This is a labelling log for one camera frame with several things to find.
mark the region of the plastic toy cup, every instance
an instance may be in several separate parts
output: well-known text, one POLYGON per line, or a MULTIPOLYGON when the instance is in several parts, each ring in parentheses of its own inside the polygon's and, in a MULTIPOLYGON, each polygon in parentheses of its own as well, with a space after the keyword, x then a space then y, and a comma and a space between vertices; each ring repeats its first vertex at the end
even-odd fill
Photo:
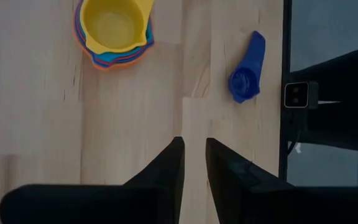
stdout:
POLYGON ((154 0, 84 0, 80 21, 86 47, 96 54, 123 53, 147 43, 154 0))

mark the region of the cable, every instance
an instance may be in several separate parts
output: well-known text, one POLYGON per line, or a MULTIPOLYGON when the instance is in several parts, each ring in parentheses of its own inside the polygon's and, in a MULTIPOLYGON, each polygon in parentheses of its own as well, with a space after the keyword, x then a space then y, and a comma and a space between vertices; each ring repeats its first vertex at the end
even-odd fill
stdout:
POLYGON ((296 135, 296 140, 292 141, 290 147, 288 148, 288 155, 291 154, 292 150, 295 148, 296 144, 298 143, 300 137, 301 137, 301 131, 298 130, 298 134, 296 135))

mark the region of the blue measuring spoon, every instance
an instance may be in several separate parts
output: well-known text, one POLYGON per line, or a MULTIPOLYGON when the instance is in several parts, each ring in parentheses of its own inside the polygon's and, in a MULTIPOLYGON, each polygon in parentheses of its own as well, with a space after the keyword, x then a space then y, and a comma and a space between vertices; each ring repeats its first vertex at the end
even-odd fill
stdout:
POLYGON ((248 50, 229 77, 229 90, 234 101, 242 103, 260 93, 259 81, 265 57, 266 40, 254 31, 248 50))

